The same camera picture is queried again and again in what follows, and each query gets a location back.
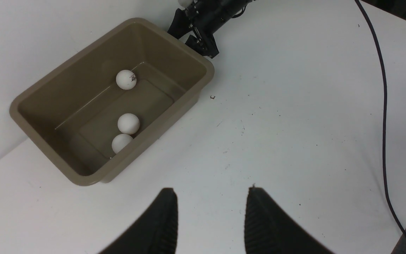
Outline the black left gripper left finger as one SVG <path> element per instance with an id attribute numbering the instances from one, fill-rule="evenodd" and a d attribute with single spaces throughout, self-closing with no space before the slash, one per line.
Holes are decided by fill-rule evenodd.
<path id="1" fill-rule="evenodd" d="M 174 254 L 178 240 L 178 198 L 163 188 L 143 214 L 102 254 Z"/>

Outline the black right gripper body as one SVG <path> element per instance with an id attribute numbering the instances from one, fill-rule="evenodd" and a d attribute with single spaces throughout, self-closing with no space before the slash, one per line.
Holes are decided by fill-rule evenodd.
<path id="1" fill-rule="evenodd" d="M 252 0 L 193 0 L 185 8 L 193 28 L 200 34 L 214 34 L 227 21 L 241 16 Z"/>

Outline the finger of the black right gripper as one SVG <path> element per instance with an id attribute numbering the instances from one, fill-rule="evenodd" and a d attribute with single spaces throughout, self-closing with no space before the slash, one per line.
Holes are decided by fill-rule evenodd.
<path id="1" fill-rule="evenodd" d="M 200 54 L 211 59 L 219 54 L 213 33 L 191 34 L 187 38 L 185 45 Z"/>

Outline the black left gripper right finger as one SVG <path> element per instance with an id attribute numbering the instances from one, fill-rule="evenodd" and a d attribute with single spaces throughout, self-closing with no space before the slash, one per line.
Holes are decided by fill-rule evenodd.
<path id="1" fill-rule="evenodd" d="M 260 187 L 250 187 L 244 222 L 247 254 L 332 254 Z"/>

